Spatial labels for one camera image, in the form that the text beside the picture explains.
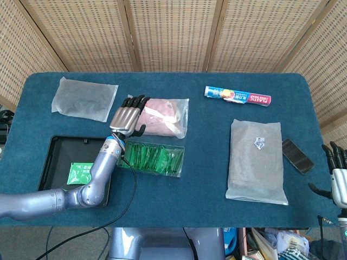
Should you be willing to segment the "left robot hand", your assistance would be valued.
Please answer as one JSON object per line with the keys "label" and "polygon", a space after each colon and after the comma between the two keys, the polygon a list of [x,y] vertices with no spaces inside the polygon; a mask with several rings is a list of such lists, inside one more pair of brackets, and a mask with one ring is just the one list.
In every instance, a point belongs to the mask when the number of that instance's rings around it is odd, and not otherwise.
{"label": "left robot hand", "polygon": [[129,137],[140,137],[144,134],[146,125],[142,124],[139,130],[136,130],[139,117],[145,108],[150,97],[145,95],[127,97],[117,109],[110,129],[112,135],[124,141]]}

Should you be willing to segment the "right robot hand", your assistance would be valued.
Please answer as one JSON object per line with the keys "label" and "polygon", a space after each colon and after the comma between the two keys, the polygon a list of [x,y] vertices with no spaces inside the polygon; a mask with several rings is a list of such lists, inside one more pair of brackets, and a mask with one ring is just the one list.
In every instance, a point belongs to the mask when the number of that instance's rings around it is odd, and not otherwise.
{"label": "right robot hand", "polygon": [[322,145],[326,154],[330,171],[331,191],[317,188],[309,183],[309,188],[317,195],[333,200],[333,203],[342,210],[346,210],[346,150],[335,142],[330,141],[332,149]]}

